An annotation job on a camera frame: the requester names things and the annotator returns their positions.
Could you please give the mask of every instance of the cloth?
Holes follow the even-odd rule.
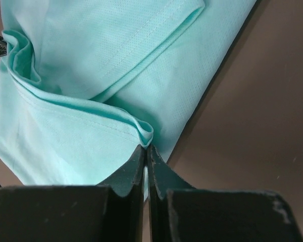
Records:
[[[25,185],[167,161],[255,1],[1,0],[1,160]]]

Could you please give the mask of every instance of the brown background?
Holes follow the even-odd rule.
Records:
[[[170,165],[197,188],[280,192],[303,233],[303,0],[259,4]],[[1,161],[0,183],[20,184]]]

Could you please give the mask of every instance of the folded cloth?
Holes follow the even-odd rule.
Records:
[[[0,158],[25,185],[167,161],[256,0],[1,0]]]

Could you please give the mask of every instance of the turquoise cloth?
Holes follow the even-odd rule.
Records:
[[[167,161],[255,0],[1,0],[0,158],[26,185]]]

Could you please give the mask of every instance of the light blue fabric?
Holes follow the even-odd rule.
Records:
[[[255,0],[1,0],[0,158],[26,185],[167,161]]]

